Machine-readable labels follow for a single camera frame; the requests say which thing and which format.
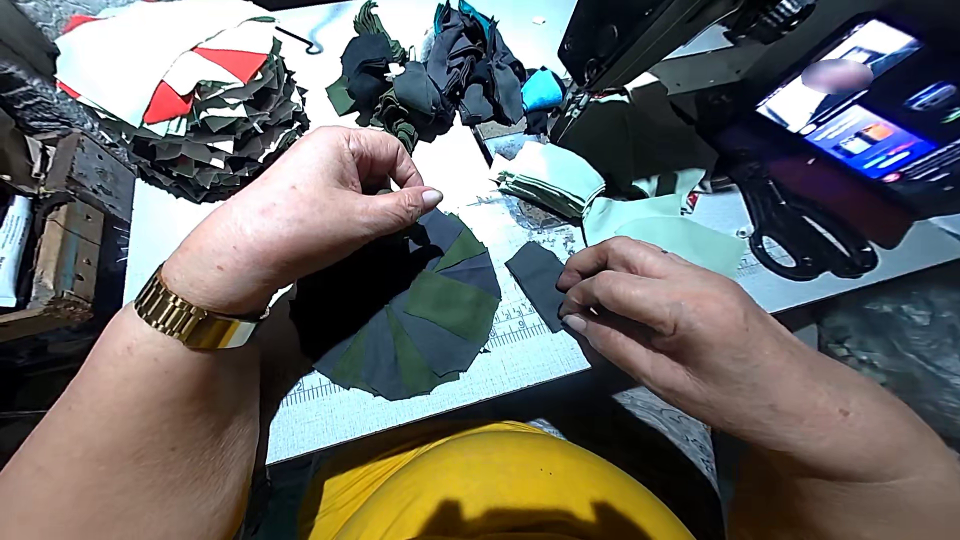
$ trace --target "fingernail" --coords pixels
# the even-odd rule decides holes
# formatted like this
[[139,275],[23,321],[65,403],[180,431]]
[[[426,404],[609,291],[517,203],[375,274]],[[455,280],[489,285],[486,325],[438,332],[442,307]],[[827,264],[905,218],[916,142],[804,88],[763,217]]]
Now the fingernail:
[[587,329],[587,321],[580,315],[567,315],[564,317],[564,324],[577,333],[584,333]]
[[430,189],[423,192],[423,206],[427,209],[434,209],[444,199],[444,195],[436,190]]

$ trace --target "left hand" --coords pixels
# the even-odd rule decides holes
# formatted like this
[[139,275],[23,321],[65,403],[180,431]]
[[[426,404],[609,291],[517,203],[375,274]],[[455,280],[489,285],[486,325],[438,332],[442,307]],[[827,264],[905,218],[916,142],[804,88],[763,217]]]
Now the left hand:
[[[370,195],[390,179],[400,191]],[[442,199],[392,135],[320,128],[207,216],[163,279],[198,307],[261,311],[281,287],[413,225]]]

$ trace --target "red fabric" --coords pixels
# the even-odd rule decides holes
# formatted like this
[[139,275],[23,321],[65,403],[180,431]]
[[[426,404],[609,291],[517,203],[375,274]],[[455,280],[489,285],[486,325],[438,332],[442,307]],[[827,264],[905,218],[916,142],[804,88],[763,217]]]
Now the red fabric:
[[63,26],[63,33],[66,34],[71,30],[76,29],[78,26],[90,22],[91,20],[100,20],[97,17],[91,17],[90,15],[72,15],[70,20],[66,21],[66,25]]
[[267,61],[267,55],[248,51],[226,51],[196,47],[193,52],[209,61],[220,64],[221,67],[243,81],[244,84],[248,83],[260,69],[260,66],[263,65],[263,62]]
[[163,81],[154,91],[154,97],[150,99],[150,106],[143,113],[143,122],[145,124],[155,124],[164,120],[170,120],[178,116],[183,116],[190,112],[190,106],[193,104],[193,94],[181,96],[173,88]]
[[57,81],[57,88],[66,92],[66,94],[72,97],[73,99],[77,99],[80,97],[80,92],[71,88],[70,86],[65,85],[64,83],[61,83],[60,81]]

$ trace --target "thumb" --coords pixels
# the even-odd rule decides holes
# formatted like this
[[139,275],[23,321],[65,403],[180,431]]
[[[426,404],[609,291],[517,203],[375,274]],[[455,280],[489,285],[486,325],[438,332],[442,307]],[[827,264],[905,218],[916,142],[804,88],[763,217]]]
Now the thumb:
[[419,185],[383,195],[366,196],[364,199],[366,230],[376,238],[410,227],[422,215],[436,208],[444,195],[437,189]]

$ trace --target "scissors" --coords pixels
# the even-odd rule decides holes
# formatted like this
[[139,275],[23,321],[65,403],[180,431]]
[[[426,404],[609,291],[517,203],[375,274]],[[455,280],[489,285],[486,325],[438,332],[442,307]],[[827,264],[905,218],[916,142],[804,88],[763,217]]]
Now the scissors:
[[[794,282],[809,282],[826,272],[855,280],[878,265],[876,250],[863,234],[817,203],[780,189],[762,161],[741,156],[728,174],[754,223],[750,251],[774,274]],[[779,244],[795,264],[777,261],[765,238]]]

